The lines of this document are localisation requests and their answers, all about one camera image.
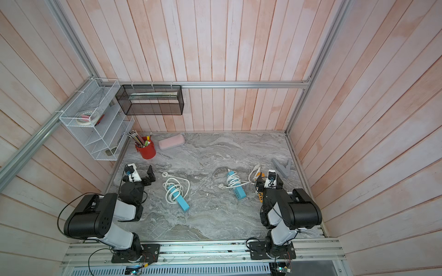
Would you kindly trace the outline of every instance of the marble table surface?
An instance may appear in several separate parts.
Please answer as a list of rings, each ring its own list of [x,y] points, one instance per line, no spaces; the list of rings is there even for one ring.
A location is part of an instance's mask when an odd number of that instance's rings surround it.
[[[268,169],[275,169],[272,158],[287,164],[291,155],[284,133],[183,133],[184,145],[164,151],[158,148],[159,140],[174,135],[177,134],[153,134],[156,156],[150,160],[143,159],[133,144],[129,146],[109,192],[118,192],[125,164],[135,163],[141,177],[146,176],[147,168],[152,165],[156,182],[145,187],[148,196],[140,221],[115,223],[137,233],[142,241],[265,237],[268,230],[259,218],[262,204],[254,186],[243,186],[247,197],[238,200],[232,189],[220,189],[218,185],[226,183],[227,169],[246,180],[256,164],[261,165],[266,175]],[[177,204],[166,202],[162,185],[166,179],[161,176],[164,171],[190,181],[186,197],[190,206],[188,212],[184,213]],[[293,161],[289,178],[279,175],[285,190],[302,187]],[[298,238],[313,237],[320,237],[313,229],[298,235]]]

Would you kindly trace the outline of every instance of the wooden wall panel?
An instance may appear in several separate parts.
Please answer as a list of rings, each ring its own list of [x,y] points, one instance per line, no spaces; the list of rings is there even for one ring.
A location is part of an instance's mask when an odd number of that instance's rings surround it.
[[[290,133],[355,275],[440,274],[441,12],[355,1]]]
[[[61,0],[100,77],[121,81],[306,79],[341,3]],[[145,132],[284,130],[300,92],[184,90],[182,116],[137,116],[136,126]]]
[[[107,8],[116,14],[114,6]],[[121,22],[112,23],[113,28],[122,29]],[[129,47],[127,39],[122,42]],[[45,1],[1,1],[0,166],[88,77]],[[84,192],[101,192],[112,166],[93,160],[65,128],[59,127],[0,195],[2,268],[16,270],[26,262],[32,273],[52,275],[69,243],[77,242],[58,232],[59,212]],[[76,204],[61,215],[62,227]]]

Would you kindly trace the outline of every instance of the white wire mesh organizer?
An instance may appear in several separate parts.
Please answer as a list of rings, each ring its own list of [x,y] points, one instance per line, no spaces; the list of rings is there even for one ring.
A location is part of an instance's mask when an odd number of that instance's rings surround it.
[[[118,81],[100,86],[97,80],[82,90],[60,120],[95,160],[117,160],[134,118],[126,118],[119,104],[109,106],[120,88]]]

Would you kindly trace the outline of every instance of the pink pencil case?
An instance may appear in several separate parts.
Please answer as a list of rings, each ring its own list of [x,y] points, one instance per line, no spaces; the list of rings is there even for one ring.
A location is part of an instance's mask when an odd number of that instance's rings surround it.
[[[167,150],[168,148],[180,146],[184,144],[184,136],[182,134],[178,134],[176,136],[169,137],[167,139],[161,140],[158,142],[158,147],[160,150]]]

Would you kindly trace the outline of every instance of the yellow power strip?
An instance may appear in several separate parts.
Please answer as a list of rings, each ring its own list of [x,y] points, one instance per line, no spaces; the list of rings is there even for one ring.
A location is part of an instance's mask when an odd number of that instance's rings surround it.
[[[259,198],[259,201],[262,203],[263,198],[264,198],[263,193],[258,192],[258,198]]]

